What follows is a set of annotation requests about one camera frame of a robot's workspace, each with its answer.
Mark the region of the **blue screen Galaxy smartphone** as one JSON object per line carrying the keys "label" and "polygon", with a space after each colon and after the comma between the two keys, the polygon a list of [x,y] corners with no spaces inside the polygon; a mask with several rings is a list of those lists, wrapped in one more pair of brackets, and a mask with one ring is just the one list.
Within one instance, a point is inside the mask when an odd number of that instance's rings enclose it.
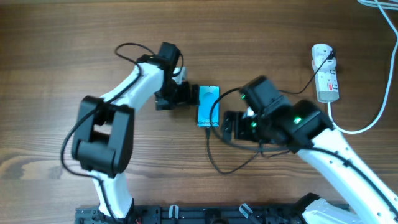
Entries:
{"label": "blue screen Galaxy smartphone", "polygon": [[213,103],[220,96],[219,86],[200,86],[199,87],[199,107],[198,107],[198,121],[199,127],[218,127],[219,126],[219,104],[217,104],[212,112],[210,118],[210,110]]}

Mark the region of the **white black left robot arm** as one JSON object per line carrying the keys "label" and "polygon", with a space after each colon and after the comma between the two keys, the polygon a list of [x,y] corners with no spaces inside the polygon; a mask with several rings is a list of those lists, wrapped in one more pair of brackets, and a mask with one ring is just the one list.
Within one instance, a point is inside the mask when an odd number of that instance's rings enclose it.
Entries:
{"label": "white black left robot arm", "polygon": [[72,158],[93,179],[100,199],[99,212],[108,223],[126,223],[134,214],[124,171],[132,156],[136,113],[150,97],[158,111],[198,105],[198,85],[186,80],[180,49],[163,42],[133,60],[131,74],[101,97],[86,96],[77,122],[68,133]]}

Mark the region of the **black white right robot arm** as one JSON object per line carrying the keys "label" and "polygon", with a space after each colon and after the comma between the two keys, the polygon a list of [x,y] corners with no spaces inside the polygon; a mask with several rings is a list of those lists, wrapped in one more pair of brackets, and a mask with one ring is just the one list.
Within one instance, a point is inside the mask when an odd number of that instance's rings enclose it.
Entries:
{"label": "black white right robot arm", "polygon": [[276,144],[319,171],[352,211],[316,194],[296,204],[304,223],[397,223],[397,195],[355,153],[341,131],[311,101],[292,105],[265,76],[237,87],[248,106],[239,116],[247,141]]}

